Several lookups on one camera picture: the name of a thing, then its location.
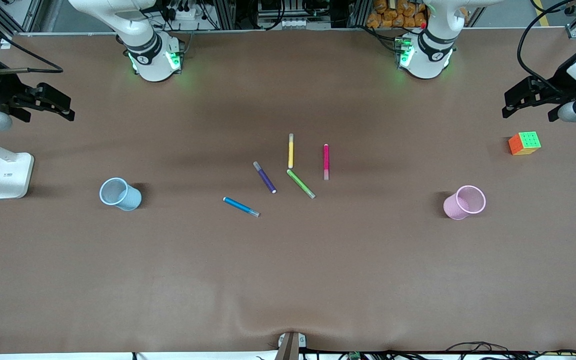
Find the white terminal block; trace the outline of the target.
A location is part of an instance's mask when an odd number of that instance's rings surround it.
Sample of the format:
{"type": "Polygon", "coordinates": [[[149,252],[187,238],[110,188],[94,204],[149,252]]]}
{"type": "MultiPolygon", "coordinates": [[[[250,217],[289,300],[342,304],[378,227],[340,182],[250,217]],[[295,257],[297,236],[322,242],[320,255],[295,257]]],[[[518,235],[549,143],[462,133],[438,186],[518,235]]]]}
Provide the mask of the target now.
{"type": "Polygon", "coordinates": [[[328,17],[288,17],[279,26],[282,30],[327,30],[332,23],[328,17]]]}

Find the brown table mat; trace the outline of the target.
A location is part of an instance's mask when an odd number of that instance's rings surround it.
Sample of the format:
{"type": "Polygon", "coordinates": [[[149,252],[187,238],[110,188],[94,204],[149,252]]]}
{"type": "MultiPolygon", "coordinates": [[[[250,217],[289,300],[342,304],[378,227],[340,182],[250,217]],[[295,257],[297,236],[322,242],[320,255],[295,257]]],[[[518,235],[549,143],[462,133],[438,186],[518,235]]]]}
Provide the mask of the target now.
{"type": "Polygon", "coordinates": [[[263,351],[288,331],[327,351],[576,350],[576,123],[502,117],[520,36],[466,30],[418,80],[359,30],[204,33],[160,83],[110,35],[18,38],[64,68],[23,80],[77,115],[0,132],[35,157],[29,193],[0,200],[0,353],[263,351]],[[511,155],[519,132],[541,148],[511,155]],[[99,198],[116,177],[135,210],[99,198]],[[486,207],[451,219],[466,185],[486,207]]]}

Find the light blue mesh cup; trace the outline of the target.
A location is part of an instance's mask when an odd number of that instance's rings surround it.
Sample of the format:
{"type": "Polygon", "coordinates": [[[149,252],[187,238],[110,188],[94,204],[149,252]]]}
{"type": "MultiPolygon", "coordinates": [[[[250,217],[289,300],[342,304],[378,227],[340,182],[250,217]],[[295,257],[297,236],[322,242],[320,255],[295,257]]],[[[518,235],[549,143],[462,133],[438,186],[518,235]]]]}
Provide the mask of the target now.
{"type": "Polygon", "coordinates": [[[125,212],[137,209],[142,202],[139,189],[120,177],[109,178],[103,182],[99,189],[99,198],[105,205],[125,212]]]}

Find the colourful puzzle cube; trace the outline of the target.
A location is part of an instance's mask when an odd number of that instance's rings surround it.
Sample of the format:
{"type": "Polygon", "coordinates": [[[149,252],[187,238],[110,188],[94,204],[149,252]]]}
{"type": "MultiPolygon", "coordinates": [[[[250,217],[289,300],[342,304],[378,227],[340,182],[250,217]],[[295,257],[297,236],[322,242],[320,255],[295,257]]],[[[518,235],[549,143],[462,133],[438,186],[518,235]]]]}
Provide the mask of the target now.
{"type": "Polygon", "coordinates": [[[512,156],[529,155],[542,147],[538,133],[535,131],[518,132],[507,141],[512,156]]]}

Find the white power strip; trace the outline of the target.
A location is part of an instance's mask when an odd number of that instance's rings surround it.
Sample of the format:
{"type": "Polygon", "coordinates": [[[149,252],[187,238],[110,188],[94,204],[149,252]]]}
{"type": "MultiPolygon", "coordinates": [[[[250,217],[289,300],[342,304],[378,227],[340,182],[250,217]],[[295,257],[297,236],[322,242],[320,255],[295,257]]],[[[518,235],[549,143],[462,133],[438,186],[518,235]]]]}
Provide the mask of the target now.
{"type": "Polygon", "coordinates": [[[195,1],[170,3],[163,11],[167,21],[196,21],[202,18],[203,11],[195,1]]]}

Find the orange snack bags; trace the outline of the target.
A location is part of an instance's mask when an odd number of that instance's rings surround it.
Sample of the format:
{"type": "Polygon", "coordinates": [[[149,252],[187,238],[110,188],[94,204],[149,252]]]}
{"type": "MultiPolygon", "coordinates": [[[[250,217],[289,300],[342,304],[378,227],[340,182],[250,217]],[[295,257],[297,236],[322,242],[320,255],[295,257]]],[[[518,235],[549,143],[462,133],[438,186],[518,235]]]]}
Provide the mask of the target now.
{"type": "Polygon", "coordinates": [[[371,0],[368,28],[425,28],[429,8],[422,0],[371,0]]]}

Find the green marker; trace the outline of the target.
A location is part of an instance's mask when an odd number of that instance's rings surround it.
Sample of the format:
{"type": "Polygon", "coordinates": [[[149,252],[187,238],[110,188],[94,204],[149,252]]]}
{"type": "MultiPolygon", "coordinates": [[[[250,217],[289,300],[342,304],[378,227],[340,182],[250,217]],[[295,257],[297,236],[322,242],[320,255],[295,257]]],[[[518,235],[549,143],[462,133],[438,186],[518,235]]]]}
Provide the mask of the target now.
{"type": "Polygon", "coordinates": [[[310,199],[314,199],[314,198],[316,197],[316,195],[314,194],[314,192],[311,191],[310,187],[308,187],[308,186],[306,185],[306,183],[304,183],[304,182],[301,180],[301,178],[299,178],[299,177],[297,176],[297,174],[294,173],[294,171],[293,171],[292,169],[287,169],[287,170],[286,170],[286,173],[287,173],[288,176],[293,180],[293,182],[295,182],[295,184],[297,184],[297,186],[300,187],[300,189],[301,189],[302,191],[304,191],[304,193],[307,194],[307,196],[308,196],[310,199]]]}

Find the blue marker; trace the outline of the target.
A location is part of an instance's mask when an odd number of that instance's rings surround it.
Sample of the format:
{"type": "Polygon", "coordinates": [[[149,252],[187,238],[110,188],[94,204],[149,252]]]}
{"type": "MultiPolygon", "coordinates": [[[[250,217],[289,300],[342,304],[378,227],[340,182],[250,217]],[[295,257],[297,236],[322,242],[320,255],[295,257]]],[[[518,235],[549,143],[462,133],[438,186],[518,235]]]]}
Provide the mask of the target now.
{"type": "Polygon", "coordinates": [[[260,212],[254,210],[253,208],[251,208],[247,205],[244,205],[243,203],[240,203],[237,200],[234,200],[230,197],[224,197],[224,198],[222,198],[222,201],[224,203],[230,205],[231,207],[237,208],[238,210],[240,210],[246,214],[252,215],[256,218],[260,217],[260,212]]]}

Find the purple marker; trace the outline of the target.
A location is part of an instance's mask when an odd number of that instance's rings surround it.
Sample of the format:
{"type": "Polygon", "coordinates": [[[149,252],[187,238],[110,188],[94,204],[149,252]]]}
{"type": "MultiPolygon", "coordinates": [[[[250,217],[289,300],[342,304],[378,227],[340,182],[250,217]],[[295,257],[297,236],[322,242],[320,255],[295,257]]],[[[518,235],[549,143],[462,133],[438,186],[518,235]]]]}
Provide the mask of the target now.
{"type": "Polygon", "coordinates": [[[272,183],[272,181],[270,180],[268,175],[265,173],[263,167],[257,161],[253,162],[253,166],[254,166],[255,170],[257,171],[258,175],[260,176],[261,180],[263,181],[263,184],[265,184],[265,186],[270,191],[270,193],[276,194],[277,189],[274,186],[274,183],[272,183]]]}

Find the pink mesh cup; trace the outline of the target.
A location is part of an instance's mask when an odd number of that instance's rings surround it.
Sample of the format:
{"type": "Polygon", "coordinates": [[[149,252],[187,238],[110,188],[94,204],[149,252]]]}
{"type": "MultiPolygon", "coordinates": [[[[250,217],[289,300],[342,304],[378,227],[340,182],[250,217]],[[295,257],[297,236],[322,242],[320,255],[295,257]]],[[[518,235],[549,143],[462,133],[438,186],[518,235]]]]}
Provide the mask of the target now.
{"type": "Polygon", "coordinates": [[[486,205],[485,194],[476,186],[466,185],[445,199],[443,210],[449,218],[463,220],[471,215],[480,214],[486,205]]]}

